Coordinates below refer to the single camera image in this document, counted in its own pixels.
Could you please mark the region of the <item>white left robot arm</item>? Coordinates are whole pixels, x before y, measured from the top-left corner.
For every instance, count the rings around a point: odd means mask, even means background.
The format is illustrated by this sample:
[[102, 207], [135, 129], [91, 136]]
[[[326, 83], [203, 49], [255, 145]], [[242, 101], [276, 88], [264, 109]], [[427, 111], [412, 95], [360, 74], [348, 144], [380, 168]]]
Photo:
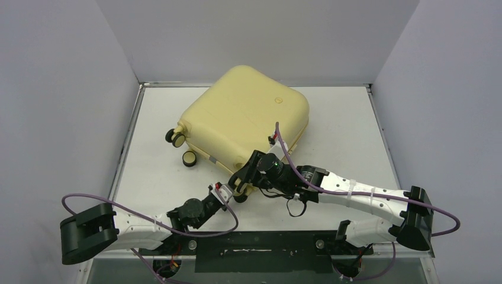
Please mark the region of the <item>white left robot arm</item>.
[[167, 213], [145, 215], [97, 196], [100, 204], [72, 212], [60, 222], [62, 263], [82, 263], [107, 250], [144, 248], [170, 254], [177, 246], [174, 234], [212, 237], [187, 229], [198, 229], [220, 209], [228, 209], [232, 197], [233, 191], [222, 186], [211, 189], [203, 200], [191, 198]]

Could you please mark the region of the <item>yellow suitcase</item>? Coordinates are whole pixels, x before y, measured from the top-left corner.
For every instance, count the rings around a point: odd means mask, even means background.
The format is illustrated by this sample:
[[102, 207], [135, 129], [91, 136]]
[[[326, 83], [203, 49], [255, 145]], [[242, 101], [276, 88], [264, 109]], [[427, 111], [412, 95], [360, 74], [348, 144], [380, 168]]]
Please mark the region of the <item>yellow suitcase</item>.
[[195, 156], [234, 174], [254, 150], [267, 153], [268, 136], [275, 134], [277, 125], [292, 153], [307, 128], [309, 113], [302, 93], [240, 65], [196, 99], [165, 140], [174, 147], [187, 144]]

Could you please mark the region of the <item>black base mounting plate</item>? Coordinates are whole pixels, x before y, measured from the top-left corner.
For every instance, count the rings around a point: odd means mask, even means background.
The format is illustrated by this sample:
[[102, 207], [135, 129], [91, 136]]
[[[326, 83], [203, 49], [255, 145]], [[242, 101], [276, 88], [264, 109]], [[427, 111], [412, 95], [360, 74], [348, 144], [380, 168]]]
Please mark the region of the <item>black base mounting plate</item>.
[[335, 268], [354, 272], [372, 247], [355, 247], [337, 231], [238, 231], [210, 238], [172, 235], [146, 256], [195, 258], [195, 272], [331, 273]]

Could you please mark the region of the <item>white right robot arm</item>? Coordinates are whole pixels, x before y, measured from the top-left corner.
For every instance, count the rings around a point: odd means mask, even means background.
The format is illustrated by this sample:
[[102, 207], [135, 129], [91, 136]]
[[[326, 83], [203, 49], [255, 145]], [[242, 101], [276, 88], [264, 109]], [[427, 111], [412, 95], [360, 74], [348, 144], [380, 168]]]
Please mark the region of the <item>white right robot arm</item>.
[[238, 193], [251, 185], [275, 189], [284, 198], [298, 198], [304, 204], [336, 204], [371, 214], [368, 220], [340, 223], [334, 239], [336, 248], [342, 253], [392, 241], [417, 251], [432, 248], [432, 203], [427, 192], [418, 186], [409, 191], [378, 188], [320, 167], [291, 167], [275, 154], [258, 150], [232, 174], [229, 185]]

